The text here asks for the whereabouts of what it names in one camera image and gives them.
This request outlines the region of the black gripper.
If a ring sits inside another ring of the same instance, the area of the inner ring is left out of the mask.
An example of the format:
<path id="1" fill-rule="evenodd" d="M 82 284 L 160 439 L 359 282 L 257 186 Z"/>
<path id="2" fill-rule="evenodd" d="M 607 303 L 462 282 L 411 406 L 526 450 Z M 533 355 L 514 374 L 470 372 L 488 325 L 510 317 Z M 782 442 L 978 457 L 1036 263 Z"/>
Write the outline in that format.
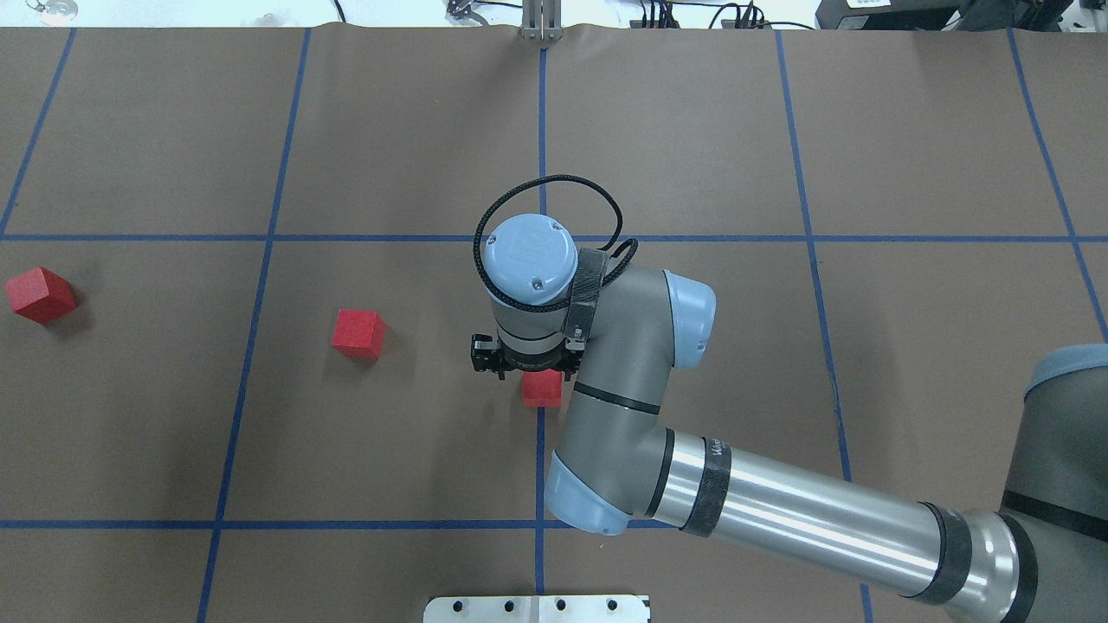
<path id="1" fill-rule="evenodd" d="M 470 338 L 470 360 L 476 372 L 492 372 L 500 380 L 506 378 L 506 372 L 543 372 L 554 370 L 563 380 L 570 380 L 579 371 L 583 353 L 567 350 L 560 344 L 554 350 L 542 354 L 523 354 L 511 350 L 506 344 L 499 343 L 494 336 L 473 334 Z"/>

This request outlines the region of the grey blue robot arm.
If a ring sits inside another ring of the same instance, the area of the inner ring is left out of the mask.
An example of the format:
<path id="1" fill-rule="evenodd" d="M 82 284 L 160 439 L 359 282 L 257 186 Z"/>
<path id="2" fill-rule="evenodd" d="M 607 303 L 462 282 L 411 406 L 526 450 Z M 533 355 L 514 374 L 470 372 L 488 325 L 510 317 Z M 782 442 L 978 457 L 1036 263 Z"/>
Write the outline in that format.
<path id="1" fill-rule="evenodd" d="M 1104 622 L 1105 237 L 661 237 L 721 337 L 642 411 L 647 517 L 537 523 L 537 586 L 476 568 L 425 620 Z"/>

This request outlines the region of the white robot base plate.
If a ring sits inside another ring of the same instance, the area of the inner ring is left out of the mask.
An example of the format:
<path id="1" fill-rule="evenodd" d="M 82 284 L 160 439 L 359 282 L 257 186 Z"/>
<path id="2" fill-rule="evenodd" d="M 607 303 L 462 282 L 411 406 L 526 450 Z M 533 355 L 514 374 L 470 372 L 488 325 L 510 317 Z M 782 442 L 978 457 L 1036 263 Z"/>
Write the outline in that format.
<path id="1" fill-rule="evenodd" d="M 431 600 L 423 622 L 652 622 L 648 596 L 554 594 L 443 596 Z"/>

